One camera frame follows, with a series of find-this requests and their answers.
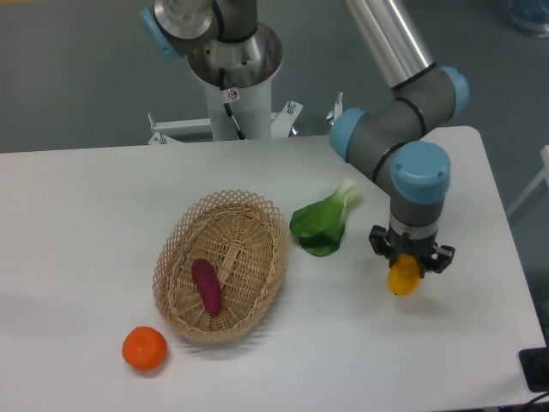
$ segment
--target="basket rim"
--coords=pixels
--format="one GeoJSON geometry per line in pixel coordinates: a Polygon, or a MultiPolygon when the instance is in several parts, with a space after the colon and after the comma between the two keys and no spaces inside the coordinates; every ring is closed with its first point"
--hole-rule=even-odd
{"type": "Polygon", "coordinates": [[[290,245],[290,232],[285,222],[284,215],[271,201],[266,200],[256,193],[248,191],[222,191],[207,195],[187,209],[164,245],[154,269],[153,289],[155,305],[162,314],[163,319],[172,329],[179,335],[189,339],[203,342],[226,342],[241,337],[259,323],[265,312],[270,308],[275,296],[278,294],[278,290],[285,277],[290,245]],[[167,313],[162,313],[162,305],[159,303],[159,298],[162,298],[163,296],[162,294],[157,295],[157,290],[155,290],[157,278],[163,275],[168,279],[170,284],[172,284],[172,278],[174,276],[177,280],[178,274],[174,274],[173,272],[176,268],[181,268],[185,263],[186,259],[189,257],[189,250],[192,247],[193,242],[200,236],[200,233],[202,233],[212,221],[224,219],[225,216],[223,212],[225,209],[234,212],[241,208],[260,212],[262,219],[256,219],[256,221],[259,221],[262,230],[268,230],[267,227],[272,227],[274,229],[271,233],[272,250],[270,251],[271,257],[268,275],[247,314],[236,324],[233,324],[227,329],[213,331],[202,330],[201,328],[184,321],[177,313],[174,313],[173,297],[169,296],[171,288],[166,290],[166,296],[164,296],[166,300],[169,300],[169,305],[167,306],[168,311],[167,313]],[[170,244],[170,239],[173,239],[174,237],[177,238],[175,245],[170,244]],[[175,258],[171,258],[169,264],[166,264],[165,259],[163,259],[166,255],[175,255],[175,258]]]}

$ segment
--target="green vegetable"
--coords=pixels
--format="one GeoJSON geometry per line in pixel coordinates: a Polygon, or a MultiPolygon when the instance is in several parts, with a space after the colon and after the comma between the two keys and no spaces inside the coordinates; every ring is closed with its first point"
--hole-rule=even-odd
{"type": "Polygon", "coordinates": [[[293,212],[290,231],[311,255],[327,256],[339,249],[348,208],[360,196],[357,182],[345,179],[331,196],[293,212]]]}

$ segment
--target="orange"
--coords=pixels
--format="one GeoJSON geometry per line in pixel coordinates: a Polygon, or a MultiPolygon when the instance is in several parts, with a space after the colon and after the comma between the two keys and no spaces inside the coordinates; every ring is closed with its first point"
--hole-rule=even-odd
{"type": "Polygon", "coordinates": [[[124,340],[122,356],[135,369],[150,371],[164,361],[167,350],[160,332],[150,326],[138,326],[124,340]]]}
{"type": "Polygon", "coordinates": [[[389,290],[398,296],[408,296],[419,285],[421,268],[414,257],[399,255],[387,276],[389,290]]]}

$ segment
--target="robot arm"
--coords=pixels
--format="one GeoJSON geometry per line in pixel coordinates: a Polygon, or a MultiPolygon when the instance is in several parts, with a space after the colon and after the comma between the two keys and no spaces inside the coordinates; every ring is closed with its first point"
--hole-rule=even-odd
{"type": "MultiPolygon", "coordinates": [[[[414,257],[421,277],[441,272],[455,252],[435,241],[449,188],[449,157],[420,139],[468,103],[467,81],[455,69],[437,67],[400,0],[346,0],[346,5],[395,98],[373,114],[358,108],[342,113],[330,144],[390,195],[389,229],[371,230],[375,253],[389,267],[401,254],[414,257]]],[[[223,87],[218,84],[223,73],[229,84],[251,88],[281,63],[280,41],[257,23],[256,0],[156,0],[142,19],[166,57],[190,54],[191,68],[212,85],[223,87]],[[192,52],[204,45],[206,54],[192,52]]]]}
{"type": "Polygon", "coordinates": [[[455,250],[438,246],[438,219],[449,188],[449,157],[425,134],[468,102],[467,81],[438,68],[399,0],[346,0],[395,98],[379,112],[344,112],[330,144],[390,195],[389,230],[375,226],[370,242],[392,267],[401,254],[415,258],[420,276],[443,271],[455,250]]]}

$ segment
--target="blue joint cap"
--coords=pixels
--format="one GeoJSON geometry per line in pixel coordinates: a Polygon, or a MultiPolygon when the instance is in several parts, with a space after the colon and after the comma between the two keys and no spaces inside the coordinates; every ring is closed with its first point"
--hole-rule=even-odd
{"type": "Polygon", "coordinates": [[[148,37],[153,41],[154,45],[156,45],[156,48],[160,51],[162,56],[168,61],[179,59],[180,56],[157,26],[156,21],[151,16],[148,9],[144,9],[139,16],[141,17],[143,26],[145,26],[148,37]]]}
{"type": "Polygon", "coordinates": [[[465,76],[453,67],[444,66],[441,67],[440,70],[446,73],[452,83],[454,83],[455,101],[454,112],[452,113],[453,117],[456,114],[459,114],[469,102],[469,97],[471,95],[469,83],[467,83],[465,76]]]}
{"type": "Polygon", "coordinates": [[[433,204],[444,199],[449,188],[449,157],[435,143],[411,142],[399,148],[391,163],[395,188],[406,199],[433,204]]]}
{"type": "Polygon", "coordinates": [[[358,107],[346,110],[337,118],[329,131],[329,145],[344,161],[347,161],[347,149],[354,128],[365,113],[365,110],[358,107]]]}

